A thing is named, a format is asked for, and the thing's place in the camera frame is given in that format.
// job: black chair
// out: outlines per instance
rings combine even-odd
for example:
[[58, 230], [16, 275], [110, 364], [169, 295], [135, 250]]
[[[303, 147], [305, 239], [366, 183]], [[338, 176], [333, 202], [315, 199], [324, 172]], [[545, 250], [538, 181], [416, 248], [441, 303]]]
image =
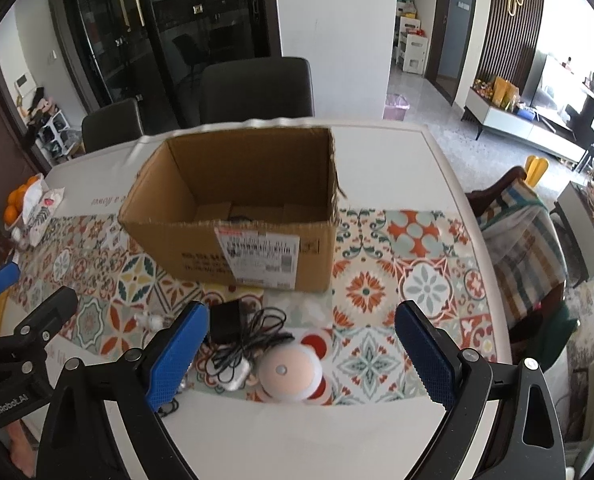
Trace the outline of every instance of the black chair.
[[181, 54], [184, 63], [190, 69], [190, 73], [185, 76], [177, 85], [181, 85], [187, 78], [190, 78], [190, 88], [194, 83], [194, 67], [201, 63], [210, 63], [210, 55], [200, 49], [188, 34], [180, 34], [173, 40], [174, 46], [177, 47], [179, 54]]
[[143, 126], [137, 101], [133, 98], [119, 101], [84, 117], [81, 134], [86, 153], [139, 139]]
[[257, 57], [203, 71], [202, 124], [314, 117], [310, 65], [301, 57]]

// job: floral tile pattern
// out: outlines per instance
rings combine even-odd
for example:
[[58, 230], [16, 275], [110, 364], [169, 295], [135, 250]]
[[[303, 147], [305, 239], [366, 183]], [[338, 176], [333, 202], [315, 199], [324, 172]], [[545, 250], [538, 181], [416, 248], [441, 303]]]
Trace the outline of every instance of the floral tile pattern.
[[[117, 359], [153, 333], [139, 326], [144, 310], [176, 317], [187, 301], [208, 306], [241, 299], [249, 310], [274, 306], [286, 330], [322, 361], [323, 378], [305, 404], [355, 405], [425, 395], [394, 332], [402, 300], [414, 300], [462, 348], [496, 360], [488, 300], [470, 235], [441, 211], [340, 211], [331, 286], [322, 294], [181, 282], [121, 227], [116, 215], [55, 218], [42, 243], [20, 255], [22, 278], [9, 301], [30, 312], [61, 285], [79, 296], [60, 334], [95, 354]], [[254, 402], [275, 402], [256, 374], [227, 392], [206, 372], [210, 351], [195, 359], [192, 388]]]

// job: slatted wood panel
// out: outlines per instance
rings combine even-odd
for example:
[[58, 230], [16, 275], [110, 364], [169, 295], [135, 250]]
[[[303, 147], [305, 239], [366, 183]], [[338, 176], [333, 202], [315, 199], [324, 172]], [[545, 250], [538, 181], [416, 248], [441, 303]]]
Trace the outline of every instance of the slatted wood panel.
[[516, 15], [508, 13], [508, 0], [491, 0], [486, 40], [477, 78], [500, 76], [523, 92], [541, 28], [543, 0], [524, 0]]

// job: dining table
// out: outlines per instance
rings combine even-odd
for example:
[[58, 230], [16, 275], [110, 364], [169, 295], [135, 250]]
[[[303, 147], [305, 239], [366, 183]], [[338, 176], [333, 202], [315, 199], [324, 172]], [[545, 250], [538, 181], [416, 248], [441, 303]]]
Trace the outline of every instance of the dining table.
[[[168, 137], [315, 125], [332, 131], [343, 191], [326, 292], [176, 280], [118, 222], [142, 164]], [[403, 300], [415, 300], [459, 347], [510, 362], [490, 256], [466, 195], [426, 126], [319, 118], [206, 124], [88, 153], [53, 168], [45, 182], [63, 188], [64, 198], [39, 245], [16, 256], [21, 278], [8, 295], [0, 335], [12, 333], [60, 286], [74, 288], [77, 314], [46, 347], [53, 385], [71, 357], [100, 364], [143, 348], [152, 334], [135, 314], [173, 319], [191, 300], [210, 306], [240, 299], [253, 308], [280, 308], [286, 330], [321, 359], [319, 388], [291, 404], [270, 397], [254, 371], [242, 388], [225, 391], [206, 373], [208, 349], [199, 350], [189, 389], [178, 394], [178, 410], [163, 423], [202, 480], [405, 477], [445, 410], [429, 399], [395, 335], [394, 310]], [[130, 477], [145, 478], [119, 410], [113, 402], [106, 406]], [[488, 402], [458, 478], [474, 474], [495, 409], [496, 402]], [[46, 410], [24, 418], [37, 439]]]

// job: green fabric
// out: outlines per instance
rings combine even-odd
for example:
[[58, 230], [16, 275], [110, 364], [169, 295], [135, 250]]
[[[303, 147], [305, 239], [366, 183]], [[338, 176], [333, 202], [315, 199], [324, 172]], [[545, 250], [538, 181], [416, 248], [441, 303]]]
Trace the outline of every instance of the green fabric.
[[541, 324], [535, 337], [528, 343], [525, 357], [532, 357], [545, 372], [558, 359], [578, 325], [578, 320], [570, 317], [570, 311], [564, 301], [561, 307]]

